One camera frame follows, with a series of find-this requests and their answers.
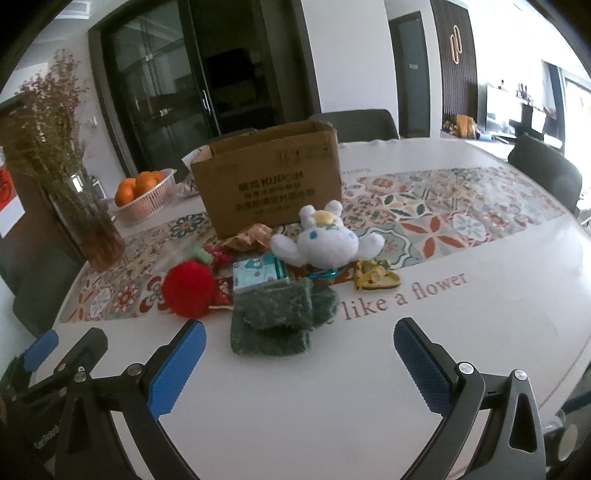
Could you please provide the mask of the yellow minion strap toy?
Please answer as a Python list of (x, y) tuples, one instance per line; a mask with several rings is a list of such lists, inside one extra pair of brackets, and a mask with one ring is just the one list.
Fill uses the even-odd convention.
[(358, 261), (353, 282), (356, 290), (388, 290), (402, 285), (400, 275), (388, 259)]

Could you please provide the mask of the white plush bunny toy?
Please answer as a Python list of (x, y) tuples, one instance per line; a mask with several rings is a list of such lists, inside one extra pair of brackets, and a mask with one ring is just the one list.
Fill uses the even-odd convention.
[(276, 258), (294, 267), (339, 269), (352, 262), (376, 258), (386, 243), (380, 234), (359, 237), (346, 227), (342, 221), (342, 203), (338, 200), (329, 201), (320, 210), (305, 205), (300, 210), (300, 223), (303, 230), (297, 239), (283, 234), (270, 238), (270, 250)]

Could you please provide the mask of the orange fruit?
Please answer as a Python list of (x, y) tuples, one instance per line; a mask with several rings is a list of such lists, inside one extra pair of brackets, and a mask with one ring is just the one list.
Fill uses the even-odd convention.
[(163, 179), (160, 171), (145, 171), (135, 178), (134, 196), (140, 197), (155, 188)]
[(114, 196), (114, 202), (117, 207), (124, 207), (135, 199), (135, 178), (125, 178), (122, 180)]

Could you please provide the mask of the red fu character poster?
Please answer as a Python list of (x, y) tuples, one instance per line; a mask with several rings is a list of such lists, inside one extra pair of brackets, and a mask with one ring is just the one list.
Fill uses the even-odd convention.
[(0, 235), (5, 237), (24, 216), (13, 178), (4, 164), (0, 168)]

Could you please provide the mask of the red snack packet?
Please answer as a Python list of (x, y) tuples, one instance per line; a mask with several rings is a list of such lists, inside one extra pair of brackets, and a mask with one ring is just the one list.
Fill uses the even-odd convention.
[(231, 277), (215, 279), (215, 289), (209, 309), (233, 309), (233, 280)]

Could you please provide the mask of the white fruit basket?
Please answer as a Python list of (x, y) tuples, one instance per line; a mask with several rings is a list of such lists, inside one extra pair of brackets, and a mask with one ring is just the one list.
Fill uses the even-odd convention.
[(117, 206), (110, 201), (109, 209), (112, 215), (124, 226), (134, 226), (155, 215), (168, 206), (176, 196), (175, 169), (163, 169), (159, 173), (162, 180), (151, 190), (137, 196), (124, 206)]

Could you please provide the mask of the red fluffy pompom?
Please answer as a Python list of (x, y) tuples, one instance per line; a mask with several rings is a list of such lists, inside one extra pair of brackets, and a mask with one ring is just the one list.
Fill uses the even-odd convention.
[(168, 271), (161, 294), (166, 305), (177, 316), (200, 319), (207, 314), (215, 289), (211, 268), (197, 260), (187, 260)]

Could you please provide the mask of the dark green fuzzy cloth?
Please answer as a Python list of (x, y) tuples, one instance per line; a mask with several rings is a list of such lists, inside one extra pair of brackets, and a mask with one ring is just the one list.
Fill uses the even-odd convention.
[(235, 297), (230, 325), (233, 353), (287, 357), (310, 350), (311, 332), (328, 324), (339, 296), (310, 279), (270, 282)]

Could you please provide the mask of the dark chair left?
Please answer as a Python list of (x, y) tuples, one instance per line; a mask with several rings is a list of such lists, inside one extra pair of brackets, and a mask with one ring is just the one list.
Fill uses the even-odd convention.
[(61, 248), (42, 251), (23, 276), (13, 313), (35, 338), (50, 330), (84, 263)]

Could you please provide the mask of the floral tissue box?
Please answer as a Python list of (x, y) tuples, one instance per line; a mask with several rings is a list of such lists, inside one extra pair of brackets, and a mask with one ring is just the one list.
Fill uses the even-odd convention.
[(201, 188), (209, 179), (208, 161), (212, 158), (211, 146), (203, 145), (186, 154), (181, 161), (188, 170), (187, 175), (178, 183), (178, 194), (182, 198), (199, 196)]

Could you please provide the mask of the crumpled gold foil wrapper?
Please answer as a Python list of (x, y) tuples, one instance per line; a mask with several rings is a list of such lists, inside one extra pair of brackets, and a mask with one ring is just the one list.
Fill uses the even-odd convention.
[(223, 240), (221, 245), (239, 253), (263, 251), (270, 248), (271, 236), (273, 236), (272, 228), (256, 223)]

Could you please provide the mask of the patterned tile table runner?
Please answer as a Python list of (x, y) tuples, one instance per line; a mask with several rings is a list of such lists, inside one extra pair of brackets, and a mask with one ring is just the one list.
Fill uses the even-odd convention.
[[(509, 166), (358, 176), (344, 186), (342, 220), (376, 232), (394, 269), (414, 266), (520, 233), (564, 214), (561, 204)], [(161, 284), (175, 253), (212, 249), (219, 239), (198, 210), (125, 241), (123, 257), (98, 273), (84, 267), (57, 320), (98, 322), (167, 314)]]

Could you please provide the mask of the glass vase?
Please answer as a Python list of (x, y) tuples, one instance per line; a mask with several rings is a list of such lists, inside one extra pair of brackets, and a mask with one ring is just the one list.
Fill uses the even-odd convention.
[(97, 272), (114, 265), (124, 253), (125, 243), (85, 169), (56, 179), (49, 184), (48, 192), (65, 229), (88, 263)]

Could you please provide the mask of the dried flower bouquet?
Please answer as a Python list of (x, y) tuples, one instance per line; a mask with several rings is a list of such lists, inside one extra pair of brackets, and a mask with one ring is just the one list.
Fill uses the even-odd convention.
[(70, 204), (80, 201), (72, 177), (84, 174), (80, 114), (86, 88), (78, 67), (70, 51), (57, 50), (45, 74), (19, 87), (16, 109), (1, 121), (8, 171), (34, 179), (53, 199)]

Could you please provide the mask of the orange fruit left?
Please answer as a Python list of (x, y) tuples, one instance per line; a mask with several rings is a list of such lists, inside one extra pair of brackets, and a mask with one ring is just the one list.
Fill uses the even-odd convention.
[(114, 202), (117, 207), (124, 207), (135, 199), (135, 178), (125, 178), (122, 180), (114, 196)]

